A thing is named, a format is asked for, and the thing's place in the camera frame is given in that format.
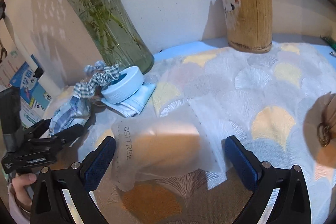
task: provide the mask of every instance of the plastic bag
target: plastic bag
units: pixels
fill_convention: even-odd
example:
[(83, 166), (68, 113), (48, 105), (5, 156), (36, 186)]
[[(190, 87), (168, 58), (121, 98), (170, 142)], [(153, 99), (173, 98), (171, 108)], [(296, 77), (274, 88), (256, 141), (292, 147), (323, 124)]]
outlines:
[(135, 181), (188, 174), (197, 169), (221, 172), (202, 125), (189, 104), (166, 117), (123, 119), (113, 128), (117, 150), (112, 180), (123, 191)]
[(102, 109), (94, 105), (91, 108), (91, 115), (92, 119), (85, 126), (88, 127), (88, 133), (83, 138), (83, 143), (77, 150), (79, 162), (83, 161), (88, 153), (94, 151), (106, 136), (114, 137), (111, 133), (111, 126), (120, 118), (119, 114), (108, 108)]
[(47, 109), (44, 112), (43, 120), (51, 119), (54, 116), (56, 110), (58, 110), (62, 105), (70, 100), (70, 98), (73, 96), (73, 91), (73, 86), (64, 87), (61, 94), (56, 98), (53, 98), (49, 103)]
[(72, 96), (54, 113), (49, 126), (50, 135), (61, 132), (75, 124), (85, 125), (91, 115), (91, 104), (88, 100)]
[(212, 152), (221, 168), (221, 173), (226, 172), (232, 167), (232, 164), (224, 155), (222, 140), (234, 135), (234, 128), (228, 121), (221, 105), (211, 94), (192, 99), (189, 104), (202, 124)]

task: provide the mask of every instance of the blue checkered fabric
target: blue checkered fabric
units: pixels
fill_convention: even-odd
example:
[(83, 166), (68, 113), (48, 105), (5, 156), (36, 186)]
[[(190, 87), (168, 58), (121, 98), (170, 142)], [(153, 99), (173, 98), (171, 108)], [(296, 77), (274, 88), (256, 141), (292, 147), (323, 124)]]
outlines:
[(73, 88), (73, 93), (77, 97), (89, 99), (95, 95), (95, 91), (98, 86), (104, 87), (113, 80), (119, 79), (120, 74), (118, 64), (107, 67), (103, 61), (98, 62), (95, 64), (95, 66), (86, 66), (84, 69), (85, 73), (92, 73), (96, 70), (102, 70), (103, 72), (94, 73), (89, 82), (77, 83)]
[(90, 76), (93, 73), (99, 71), (99, 70), (104, 70), (104, 68), (106, 67), (106, 64), (103, 60), (99, 60), (95, 63), (94, 66), (92, 65), (88, 65), (84, 68), (84, 72), (86, 76)]

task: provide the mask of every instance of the finger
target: finger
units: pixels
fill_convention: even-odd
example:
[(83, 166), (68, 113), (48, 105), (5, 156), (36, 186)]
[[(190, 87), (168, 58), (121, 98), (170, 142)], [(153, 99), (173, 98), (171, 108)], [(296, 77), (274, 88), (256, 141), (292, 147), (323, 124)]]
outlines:
[(35, 174), (25, 174), (19, 177), (15, 177), (12, 179), (13, 188), (15, 190), (16, 199), (19, 201), (19, 205), (21, 205), (25, 210), (30, 210), (32, 200), (27, 194), (24, 186), (30, 185), (36, 181)]
[(24, 174), (20, 176), (16, 176), (12, 180), (12, 184), (15, 187), (24, 187), (27, 185), (31, 185), (36, 181), (36, 175), (35, 174)]

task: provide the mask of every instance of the blue tape roll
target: blue tape roll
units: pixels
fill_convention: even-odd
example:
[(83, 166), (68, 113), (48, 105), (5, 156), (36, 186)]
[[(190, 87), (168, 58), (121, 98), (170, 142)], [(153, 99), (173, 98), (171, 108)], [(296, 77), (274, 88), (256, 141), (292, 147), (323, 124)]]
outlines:
[(143, 84), (144, 77), (138, 67), (120, 72), (120, 78), (102, 88), (101, 93), (110, 104), (118, 104), (132, 96)]

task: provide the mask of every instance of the blue padded grip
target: blue padded grip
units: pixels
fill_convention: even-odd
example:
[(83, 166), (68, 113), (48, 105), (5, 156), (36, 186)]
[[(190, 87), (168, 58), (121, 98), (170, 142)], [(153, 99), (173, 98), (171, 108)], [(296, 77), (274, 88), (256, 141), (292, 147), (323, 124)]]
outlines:
[(87, 193), (97, 189), (101, 179), (103, 178), (107, 168), (109, 167), (113, 159), (115, 150), (115, 139), (112, 137), (106, 137), (94, 152), (90, 152), (96, 153), (96, 157), (92, 161), (92, 164), (88, 168), (86, 168), (84, 174), (84, 188)]
[(231, 137), (228, 137), (225, 140), (224, 152), (232, 162), (245, 188), (254, 192), (258, 187), (258, 173), (252, 167), (251, 163), (248, 161), (244, 153)]

